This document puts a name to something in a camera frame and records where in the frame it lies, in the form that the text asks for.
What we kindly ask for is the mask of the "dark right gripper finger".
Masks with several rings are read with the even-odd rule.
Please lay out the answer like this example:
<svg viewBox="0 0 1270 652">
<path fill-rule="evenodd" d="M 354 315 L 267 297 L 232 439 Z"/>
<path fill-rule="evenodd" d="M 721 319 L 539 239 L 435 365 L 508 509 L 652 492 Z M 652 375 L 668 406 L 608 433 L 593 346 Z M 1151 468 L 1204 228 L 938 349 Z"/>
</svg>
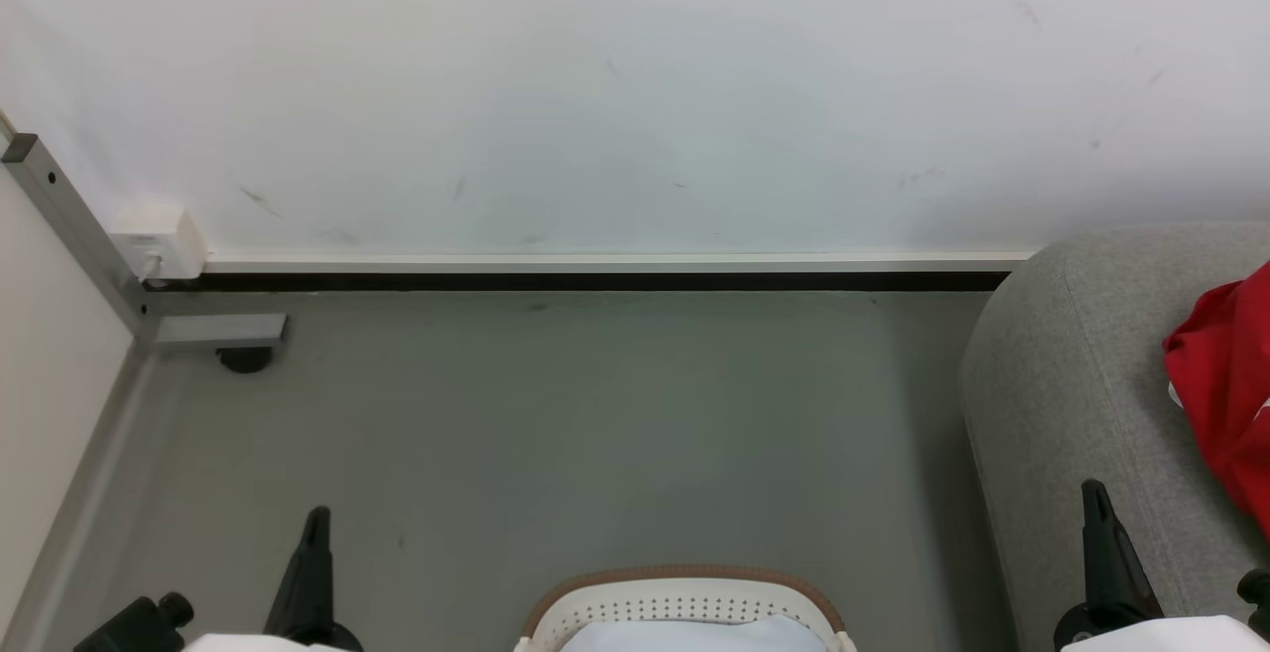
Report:
<svg viewBox="0 0 1270 652">
<path fill-rule="evenodd" d="M 1163 616 L 1106 486 L 1090 477 L 1080 493 L 1085 600 L 1058 620 L 1053 634 L 1057 649 Z"/>
</svg>

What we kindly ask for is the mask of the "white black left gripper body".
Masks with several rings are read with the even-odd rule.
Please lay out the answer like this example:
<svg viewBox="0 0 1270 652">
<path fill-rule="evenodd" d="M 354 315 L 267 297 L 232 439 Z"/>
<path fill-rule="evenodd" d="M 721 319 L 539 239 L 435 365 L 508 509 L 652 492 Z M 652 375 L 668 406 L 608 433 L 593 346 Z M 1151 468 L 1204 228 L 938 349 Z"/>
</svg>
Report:
<svg viewBox="0 0 1270 652">
<path fill-rule="evenodd" d="M 190 641 L 183 652 L 362 652 L 356 644 L 292 641 L 263 634 L 204 634 Z"/>
</svg>

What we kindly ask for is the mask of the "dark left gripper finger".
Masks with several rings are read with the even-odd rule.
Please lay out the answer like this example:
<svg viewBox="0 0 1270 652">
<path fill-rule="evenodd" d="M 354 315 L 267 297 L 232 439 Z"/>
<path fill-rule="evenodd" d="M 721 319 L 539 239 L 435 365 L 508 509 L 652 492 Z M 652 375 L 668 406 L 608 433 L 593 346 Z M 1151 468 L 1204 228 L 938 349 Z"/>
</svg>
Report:
<svg viewBox="0 0 1270 652">
<path fill-rule="evenodd" d="M 335 620 L 330 519 L 325 506 L 309 512 L 263 633 L 306 646 L 364 652 L 356 635 Z"/>
</svg>

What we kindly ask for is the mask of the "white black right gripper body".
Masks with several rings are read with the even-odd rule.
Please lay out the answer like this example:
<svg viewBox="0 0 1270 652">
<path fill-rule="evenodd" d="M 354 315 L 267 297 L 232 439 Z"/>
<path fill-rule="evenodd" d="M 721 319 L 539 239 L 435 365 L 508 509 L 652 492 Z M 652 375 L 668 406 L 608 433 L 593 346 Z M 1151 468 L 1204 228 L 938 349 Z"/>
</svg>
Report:
<svg viewBox="0 0 1270 652">
<path fill-rule="evenodd" d="M 1264 652 L 1264 638 L 1233 616 L 1161 616 L 1092 635 L 1060 652 Z"/>
</svg>

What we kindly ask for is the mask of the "red and white garment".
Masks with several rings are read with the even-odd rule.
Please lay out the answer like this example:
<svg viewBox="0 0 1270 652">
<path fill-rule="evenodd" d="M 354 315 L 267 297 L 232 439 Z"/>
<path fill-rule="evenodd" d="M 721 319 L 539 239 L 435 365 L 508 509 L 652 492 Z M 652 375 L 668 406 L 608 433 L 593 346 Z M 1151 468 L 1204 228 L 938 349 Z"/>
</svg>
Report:
<svg viewBox="0 0 1270 652">
<path fill-rule="evenodd" d="M 1206 469 L 1270 540 L 1270 261 L 1201 294 L 1163 363 Z"/>
</svg>

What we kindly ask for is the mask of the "white laundry basket brown rim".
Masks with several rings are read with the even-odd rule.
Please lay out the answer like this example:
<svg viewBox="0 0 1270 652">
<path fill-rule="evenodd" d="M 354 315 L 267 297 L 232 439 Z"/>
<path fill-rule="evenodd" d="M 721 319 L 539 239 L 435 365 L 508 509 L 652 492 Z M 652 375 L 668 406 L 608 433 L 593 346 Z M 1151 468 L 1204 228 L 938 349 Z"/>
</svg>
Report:
<svg viewBox="0 0 1270 652">
<path fill-rule="evenodd" d="M 514 652 L 563 652 L 594 623 L 740 625 L 789 616 L 817 652 L 859 652 L 831 599 L 794 574 L 737 566 L 646 566 L 565 580 L 536 602 Z"/>
</svg>

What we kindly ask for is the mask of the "grey fabric sofa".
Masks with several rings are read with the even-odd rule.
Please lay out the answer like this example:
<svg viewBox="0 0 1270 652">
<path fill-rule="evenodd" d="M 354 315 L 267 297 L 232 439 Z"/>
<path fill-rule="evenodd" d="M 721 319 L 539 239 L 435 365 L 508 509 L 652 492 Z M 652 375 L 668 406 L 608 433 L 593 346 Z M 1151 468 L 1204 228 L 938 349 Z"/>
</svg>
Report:
<svg viewBox="0 0 1270 652">
<path fill-rule="evenodd" d="M 1243 620 L 1270 541 L 1203 463 L 1163 339 L 1270 261 L 1270 222 L 1111 228 L 1039 250 L 992 295 L 958 377 L 1020 652 L 1085 599 L 1082 494 L 1102 480 L 1171 616 Z"/>
</svg>

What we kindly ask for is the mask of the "white baseboard strip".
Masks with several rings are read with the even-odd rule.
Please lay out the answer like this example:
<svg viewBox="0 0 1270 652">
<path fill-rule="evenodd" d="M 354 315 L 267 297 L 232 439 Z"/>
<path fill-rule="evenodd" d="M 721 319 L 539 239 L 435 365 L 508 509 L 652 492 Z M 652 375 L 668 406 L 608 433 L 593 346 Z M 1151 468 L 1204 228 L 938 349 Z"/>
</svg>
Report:
<svg viewBox="0 0 1270 652">
<path fill-rule="evenodd" d="M 1031 250 L 822 250 L 724 254 L 422 255 L 340 250 L 213 250 L 207 275 L 739 275 L 1011 272 Z"/>
</svg>

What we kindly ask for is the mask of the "white wall socket box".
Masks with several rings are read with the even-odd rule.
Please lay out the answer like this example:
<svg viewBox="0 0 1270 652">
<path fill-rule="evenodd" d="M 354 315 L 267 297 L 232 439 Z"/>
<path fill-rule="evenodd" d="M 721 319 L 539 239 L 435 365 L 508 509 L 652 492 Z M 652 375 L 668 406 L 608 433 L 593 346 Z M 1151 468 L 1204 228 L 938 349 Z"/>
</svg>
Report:
<svg viewBox="0 0 1270 652">
<path fill-rule="evenodd" d="M 173 201 L 124 205 L 109 228 L 117 250 L 140 283 L 202 276 L 208 249 L 190 211 Z"/>
</svg>

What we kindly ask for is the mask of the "grey metal frame post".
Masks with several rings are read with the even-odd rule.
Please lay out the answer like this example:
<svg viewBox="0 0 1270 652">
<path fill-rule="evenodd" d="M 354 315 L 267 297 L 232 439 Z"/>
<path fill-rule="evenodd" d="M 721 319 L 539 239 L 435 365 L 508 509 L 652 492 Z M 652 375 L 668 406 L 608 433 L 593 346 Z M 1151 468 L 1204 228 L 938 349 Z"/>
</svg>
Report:
<svg viewBox="0 0 1270 652">
<path fill-rule="evenodd" d="M 14 135 L 0 163 L 144 348 L 259 350 L 283 344 L 290 322 L 284 313 L 164 316 L 159 295 L 132 276 L 89 205 L 37 135 Z"/>
</svg>

